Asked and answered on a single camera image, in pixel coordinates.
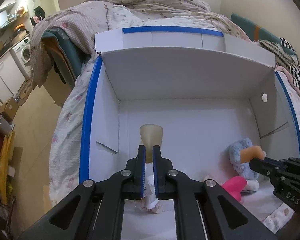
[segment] cardboard box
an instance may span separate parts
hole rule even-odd
[[[18,103],[13,98],[9,98],[2,106],[0,106],[0,113],[7,122],[12,122],[18,108]]]

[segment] bedding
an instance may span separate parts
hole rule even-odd
[[[210,12],[209,5],[202,1],[90,0],[83,4],[85,4],[84,9],[80,6],[73,7],[60,12],[55,18],[51,16],[50,23],[45,25],[47,28],[56,25],[62,27],[80,49],[84,48],[85,53],[91,54],[91,58],[82,65],[82,73],[77,78],[75,87],[63,106],[53,135],[49,162],[50,199],[53,205],[63,199],[79,183],[82,118],[91,73],[98,56],[94,51],[93,44],[96,32],[133,26],[181,25],[218,30],[249,41],[247,35],[237,25],[224,16]],[[84,31],[84,36],[79,37],[82,31],[78,29],[80,24],[77,22],[76,15],[80,14],[78,12],[81,9],[86,10],[86,8],[90,8],[94,15],[92,18],[85,19],[85,28],[87,28],[88,22],[94,19],[98,19],[98,28],[93,27],[93,30]],[[40,36],[40,32],[45,27],[38,28],[37,36]],[[38,37],[32,45],[38,46],[33,49],[33,53],[37,55],[34,62],[48,57],[38,41]],[[48,61],[46,59],[40,66],[34,68],[33,74],[39,83],[45,79],[44,71],[49,65]],[[300,97],[289,84],[284,73],[280,72],[279,74],[291,97],[300,127]],[[292,214],[293,211],[282,204],[263,223],[276,232],[289,221]]]

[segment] silver bolt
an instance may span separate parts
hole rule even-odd
[[[83,182],[85,187],[91,187],[93,185],[93,181],[91,179],[87,179]]]
[[[214,187],[216,185],[216,182],[213,179],[208,179],[206,181],[206,184],[208,187]]]
[[[178,171],[176,171],[176,170],[170,170],[170,171],[168,171],[168,174],[170,176],[177,176],[178,175]]]
[[[123,171],[121,171],[121,175],[122,176],[129,176],[131,174],[131,171],[129,171],[129,170],[123,170]]]

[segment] orange strap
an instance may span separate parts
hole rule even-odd
[[[259,30],[260,29],[261,29],[261,27],[259,25],[257,25],[256,28],[254,29],[253,41],[258,41],[259,40]]]

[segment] kitchen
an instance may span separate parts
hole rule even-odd
[[[5,0],[0,7],[0,101],[31,84],[30,41],[34,26],[59,11],[58,0]]]

